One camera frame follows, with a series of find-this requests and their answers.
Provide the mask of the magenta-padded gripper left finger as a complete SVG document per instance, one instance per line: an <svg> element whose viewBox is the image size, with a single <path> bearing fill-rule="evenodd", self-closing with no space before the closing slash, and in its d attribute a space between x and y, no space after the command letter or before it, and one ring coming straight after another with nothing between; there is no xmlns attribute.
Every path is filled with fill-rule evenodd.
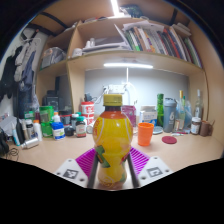
<svg viewBox="0 0 224 224"><path fill-rule="evenodd" d="M65 160L54 174L78 186L93 189L97 167L96 151L92 148L76 159Z"/></svg>

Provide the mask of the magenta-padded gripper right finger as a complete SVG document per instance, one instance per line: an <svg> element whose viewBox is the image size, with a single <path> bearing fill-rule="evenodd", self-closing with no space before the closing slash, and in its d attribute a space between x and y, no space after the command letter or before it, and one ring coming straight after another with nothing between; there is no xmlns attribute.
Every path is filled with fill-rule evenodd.
<svg viewBox="0 0 224 224"><path fill-rule="evenodd" d="M173 173L160 157L149 157L136 148L131 148L127 161L134 188L146 186Z"/></svg>

